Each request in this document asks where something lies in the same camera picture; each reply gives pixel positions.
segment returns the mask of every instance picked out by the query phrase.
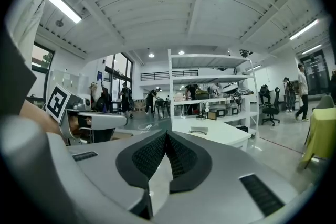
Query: white desk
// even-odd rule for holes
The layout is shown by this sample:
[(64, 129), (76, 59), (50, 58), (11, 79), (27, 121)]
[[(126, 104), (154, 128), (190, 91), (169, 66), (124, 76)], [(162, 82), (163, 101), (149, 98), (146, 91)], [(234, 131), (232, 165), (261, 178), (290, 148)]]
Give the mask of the white desk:
[[(191, 126), (208, 127), (209, 132), (207, 133), (207, 135), (189, 133), (189, 131), (191, 130)], [(228, 125), (220, 120), (213, 121), (206, 119), (203, 121), (199, 121), (196, 118), (175, 118), (173, 121), (172, 130), (195, 135), (204, 139), (211, 140), (213, 142), (241, 148), (243, 151), (246, 151), (247, 140), (251, 137), (251, 134), (237, 129), (231, 125)]]

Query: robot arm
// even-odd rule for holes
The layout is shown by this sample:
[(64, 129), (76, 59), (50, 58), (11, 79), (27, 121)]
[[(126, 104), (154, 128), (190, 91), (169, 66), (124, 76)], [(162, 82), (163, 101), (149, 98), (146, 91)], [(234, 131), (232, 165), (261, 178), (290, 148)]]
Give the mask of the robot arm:
[[(73, 134), (70, 128), (70, 116), (78, 117), (80, 130), (89, 130), (92, 134), (103, 130), (113, 132), (115, 128), (127, 124), (125, 116), (93, 112), (90, 100), (74, 95), (58, 84), (46, 105), (46, 111), (58, 122), (63, 137), (79, 144), (79, 135)], [(87, 119), (91, 121), (91, 125), (86, 124)]]

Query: black vent grille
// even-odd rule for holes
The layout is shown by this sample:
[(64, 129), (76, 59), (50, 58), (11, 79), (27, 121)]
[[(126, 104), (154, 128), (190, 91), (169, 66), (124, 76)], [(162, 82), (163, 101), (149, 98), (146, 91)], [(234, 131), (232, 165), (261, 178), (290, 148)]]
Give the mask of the black vent grille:
[(284, 206), (283, 202), (256, 175), (245, 176), (239, 180), (265, 216), (271, 215)]
[(97, 155), (98, 154), (94, 151), (88, 151), (88, 152), (84, 152), (84, 153), (75, 154), (72, 157), (74, 158), (74, 160), (76, 162), (78, 162), (78, 161), (82, 161), (84, 159), (89, 159), (89, 158), (95, 157)]

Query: jeans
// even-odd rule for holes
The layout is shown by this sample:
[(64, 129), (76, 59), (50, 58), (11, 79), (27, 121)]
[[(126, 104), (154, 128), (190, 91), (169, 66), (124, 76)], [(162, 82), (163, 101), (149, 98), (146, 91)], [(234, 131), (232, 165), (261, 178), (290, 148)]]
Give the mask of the jeans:
[(261, 104), (264, 104), (264, 97), (267, 97), (268, 103), (271, 101), (271, 96), (269, 95), (269, 93), (266, 93), (264, 95), (259, 94), (259, 96), (260, 96)]
[(302, 101), (303, 101), (303, 106), (300, 107), (300, 110), (296, 113), (296, 116), (299, 116), (301, 113), (303, 113), (302, 118), (306, 119), (307, 112), (308, 112), (308, 95), (307, 94), (302, 95)]
[(148, 107), (151, 106), (151, 112), (154, 113), (154, 109), (153, 109), (153, 99), (147, 98), (146, 99), (146, 113), (148, 113)]
[(293, 91), (286, 91), (287, 109), (292, 109), (295, 106), (295, 93)]

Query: sleeve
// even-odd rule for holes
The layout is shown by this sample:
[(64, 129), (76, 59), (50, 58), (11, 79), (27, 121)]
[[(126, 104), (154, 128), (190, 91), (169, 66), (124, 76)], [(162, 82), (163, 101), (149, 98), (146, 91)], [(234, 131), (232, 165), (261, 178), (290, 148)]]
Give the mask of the sleeve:
[(299, 73), (299, 83), (303, 83), (303, 80), (302, 80), (302, 75), (301, 75), (301, 73)]

